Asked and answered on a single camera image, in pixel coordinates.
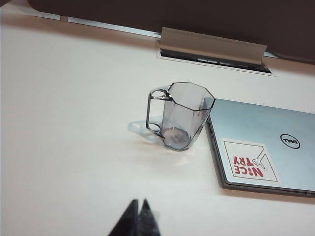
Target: laptop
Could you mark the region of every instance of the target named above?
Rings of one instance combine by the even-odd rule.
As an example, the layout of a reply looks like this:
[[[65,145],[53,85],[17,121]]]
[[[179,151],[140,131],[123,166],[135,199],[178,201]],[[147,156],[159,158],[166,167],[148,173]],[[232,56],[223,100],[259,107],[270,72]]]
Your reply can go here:
[[[315,197],[315,114],[216,99],[206,131],[221,187]]]

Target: cartoon hand drawing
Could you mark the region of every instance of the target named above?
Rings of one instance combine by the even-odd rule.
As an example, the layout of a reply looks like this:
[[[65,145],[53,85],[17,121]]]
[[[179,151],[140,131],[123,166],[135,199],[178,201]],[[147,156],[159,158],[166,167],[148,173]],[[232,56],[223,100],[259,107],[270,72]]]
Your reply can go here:
[[[266,154],[264,153],[264,151],[262,151],[262,152],[259,154],[258,158],[253,159],[252,162],[253,162],[255,165],[257,165],[257,166],[260,165],[263,169],[265,169],[264,165],[261,163],[261,160],[264,158],[265,155],[266,155]]]

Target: cup base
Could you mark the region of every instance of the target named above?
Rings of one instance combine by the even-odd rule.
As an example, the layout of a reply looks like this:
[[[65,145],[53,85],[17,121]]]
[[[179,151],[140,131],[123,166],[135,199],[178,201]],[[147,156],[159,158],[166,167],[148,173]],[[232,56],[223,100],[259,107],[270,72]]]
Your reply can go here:
[[[182,129],[173,127],[162,131],[164,143],[174,150],[182,150],[189,144],[188,133]]]

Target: silver laptop lid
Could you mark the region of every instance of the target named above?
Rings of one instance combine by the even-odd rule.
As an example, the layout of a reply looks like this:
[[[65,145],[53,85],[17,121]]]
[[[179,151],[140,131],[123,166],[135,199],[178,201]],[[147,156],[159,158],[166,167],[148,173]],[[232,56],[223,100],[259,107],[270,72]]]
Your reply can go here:
[[[315,191],[315,114],[216,99],[210,119],[228,184]]]

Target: dell logo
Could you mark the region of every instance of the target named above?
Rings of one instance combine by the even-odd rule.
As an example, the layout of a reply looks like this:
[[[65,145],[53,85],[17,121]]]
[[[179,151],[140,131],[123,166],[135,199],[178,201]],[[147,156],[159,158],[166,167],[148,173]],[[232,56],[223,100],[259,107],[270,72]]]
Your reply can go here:
[[[298,149],[301,146],[300,142],[296,138],[294,138],[292,135],[281,134],[280,139],[289,148]]]

